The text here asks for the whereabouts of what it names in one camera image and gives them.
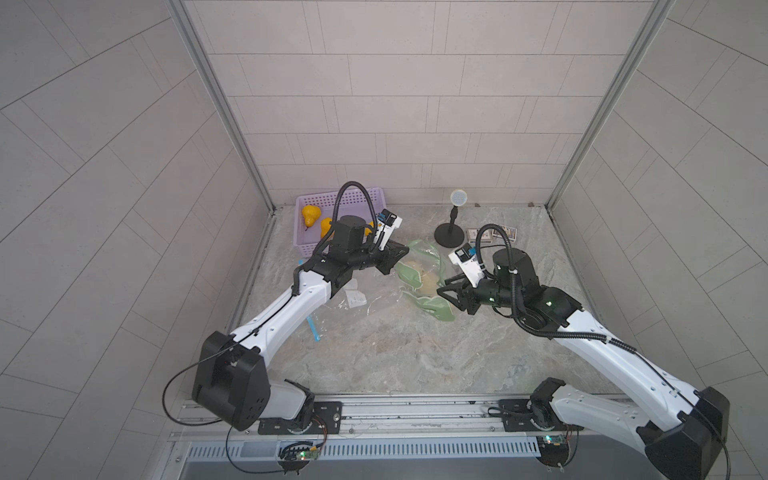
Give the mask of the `pale round fruit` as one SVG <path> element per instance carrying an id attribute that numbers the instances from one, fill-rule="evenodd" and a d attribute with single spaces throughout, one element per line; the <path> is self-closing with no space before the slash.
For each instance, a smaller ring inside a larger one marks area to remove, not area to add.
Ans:
<path id="1" fill-rule="evenodd" d="M 420 286 L 416 292 L 420 296 L 433 297 L 437 295 L 437 289 L 441 286 L 441 278 L 434 271 L 421 271 L 419 273 Z"/>

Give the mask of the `blue zip-top bag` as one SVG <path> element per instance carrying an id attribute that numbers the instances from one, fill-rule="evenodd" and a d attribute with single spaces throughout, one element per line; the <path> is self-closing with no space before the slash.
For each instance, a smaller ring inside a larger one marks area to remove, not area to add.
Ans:
<path id="1" fill-rule="evenodd" d="M 328 318 L 343 312 L 352 312 L 354 315 L 359 315 L 361 312 L 368 313 L 373 302 L 374 296 L 366 294 L 358 279 L 352 278 L 327 303 L 306 318 L 314 341 L 319 342 L 327 331 L 324 324 Z"/>

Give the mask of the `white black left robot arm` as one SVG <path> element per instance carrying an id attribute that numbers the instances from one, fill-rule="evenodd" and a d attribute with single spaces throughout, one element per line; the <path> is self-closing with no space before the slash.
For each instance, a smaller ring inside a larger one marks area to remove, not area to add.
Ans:
<path id="1" fill-rule="evenodd" d="M 354 215 L 332 221 L 313 255 L 294 270 L 286 291 L 248 323 L 229 334 L 216 331 L 204 341 L 193 400 L 238 431 L 262 419 L 307 428 L 313 393 L 293 381 L 271 381 L 268 366 L 296 328 L 342 290 L 355 271 L 390 273 L 409 251 L 391 238 L 401 223 L 387 209 L 372 223 Z"/>

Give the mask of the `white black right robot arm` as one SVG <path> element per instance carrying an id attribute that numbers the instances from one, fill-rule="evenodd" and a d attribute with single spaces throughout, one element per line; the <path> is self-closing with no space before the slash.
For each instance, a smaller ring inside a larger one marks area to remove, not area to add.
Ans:
<path id="1" fill-rule="evenodd" d="M 556 378 L 530 395 L 524 418 L 541 430 L 583 427 L 634 448 L 668 479 L 704 479 L 727 453 L 729 400 L 656 366 L 602 325 L 565 291 L 540 284 L 528 254 L 500 249 L 487 272 L 479 250 L 449 255 L 460 274 L 439 295 L 473 315 L 489 306 L 526 333 L 554 340 L 601 372 L 628 402 L 582 392 Z"/>

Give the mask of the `green zip-top bag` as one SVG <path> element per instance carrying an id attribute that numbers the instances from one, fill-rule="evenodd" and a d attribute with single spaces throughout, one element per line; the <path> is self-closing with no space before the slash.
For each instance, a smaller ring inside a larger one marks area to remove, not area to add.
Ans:
<path id="1" fill-rule="evenodd" d="M 436 245 L 426 240 L 414 240 L 407 245 L 409 252 L 395 265 L 403 295 L 417 308 L 436 320 L 455 320 L 454 307 L 438 295 L 445 285 L 446 264 Z"/>

